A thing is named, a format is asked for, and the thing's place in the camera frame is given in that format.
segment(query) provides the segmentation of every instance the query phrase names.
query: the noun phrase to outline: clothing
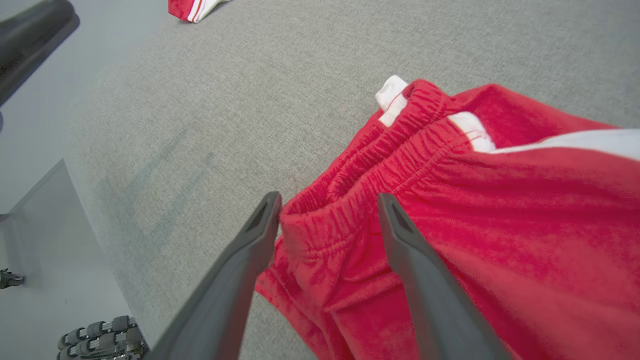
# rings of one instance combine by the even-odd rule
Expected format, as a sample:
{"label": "clothing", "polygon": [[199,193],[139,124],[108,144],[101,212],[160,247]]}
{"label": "clothing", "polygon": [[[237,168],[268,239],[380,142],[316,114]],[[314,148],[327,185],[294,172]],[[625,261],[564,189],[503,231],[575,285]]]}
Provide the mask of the clothing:
{"label": "clothing", "polygon": [[169,0],[169,13],[180,20],[198,23],[216,5],[229,0]]}
{"label": "clothing", "polygon": [[[273,264],[256,285],[316,356],[418,357],[383,248],[381,192],[398,199],[514,358],[638,353],[640,149],[620,156],[628,147],[616,143],[640,132],[498,85],[449,97],[416,80],[387,109],[396,101],[397,116],[382,122],[377,111],[283,207]],[[593,139],[608,140],[593,150]]]}

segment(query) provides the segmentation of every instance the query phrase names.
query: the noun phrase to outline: black roller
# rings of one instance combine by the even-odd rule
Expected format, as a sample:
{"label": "black roller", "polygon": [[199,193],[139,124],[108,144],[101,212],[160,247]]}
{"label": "black roller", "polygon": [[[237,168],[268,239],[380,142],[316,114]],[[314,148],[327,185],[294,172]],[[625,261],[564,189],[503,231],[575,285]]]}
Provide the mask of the black roller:
{"label": "black roller", "polygon": [[71,348],[73,346],[67,346],[65,347],[58,355],[60,355],[60,360],[71,360],[71,359],[75,359],[77,357],[77,355],[70,355],[69,351],[71,351]]}
{"label": "black roller", "polygon": [[116,333],[108,332],[102,335],[99,340],[99,347],[104,352],[114,352],[116,349]]}
{"label": "black roller", "polygon": [[79,343],[80,341],[84,340],[84,337],[80,336],[80,330],[83,330],[84,327],[79,327],[76,330],[73,330],[72,332],[67,334],[67,343],[69,345],[75,345],[77,343]]}
{"label": "black roller", "polygon": [[65,347],[71,345],[70,343],[67,343],[66,338],[67,338],[67,334],[60,336],[60,340],[58,340],[58,350],[62,350]]}
{"label": "black roller", "polygon": [[142,332],[139,327],[132,327],[127,330],[127,344],[139,343],[142,341]]}
{"label": "black roller", "polygon": [[99,336],[106,334],[108,331],[102,330],[102,324],[104,322],[94,322],[86,327],[86,335],[88,338],[98,338]]}
{"label": "black roller", "polygon": [[113,322],[111,322],[111,330],[114,332],[125,331],[128,328],[129,328],[129,317],[127,315],[118,316],[117,318],[113,319]]}
{"label": "black roller", "polygon": [[91,339],[80,341],[78,345],[76,345],[76,353],[80,356],[91,354],[91,351],[93,350],[89,346],[90,343]]}

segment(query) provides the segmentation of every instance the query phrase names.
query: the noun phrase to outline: red fabric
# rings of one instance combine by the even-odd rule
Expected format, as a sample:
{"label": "red fabric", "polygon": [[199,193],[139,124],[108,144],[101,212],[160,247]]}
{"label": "red fabric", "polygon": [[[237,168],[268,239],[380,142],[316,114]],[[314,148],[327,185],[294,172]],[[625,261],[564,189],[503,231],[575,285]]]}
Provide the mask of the red fabric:
{"label": "red fabric", "polygon": [[194,0],[169,0],[169,13],[180,20],[189,21]]}
{"label": "red fabric", "polygon": [[282,210],[256,289],[320,359],[416,359],[377,195],[397,197],[515,358],[640,353],[640,166],[596,151],[474,152],[447,116],[475,114],[497,148],[606,124],[497,85],[449,97],[418,80],[390,127],[376,112]]}

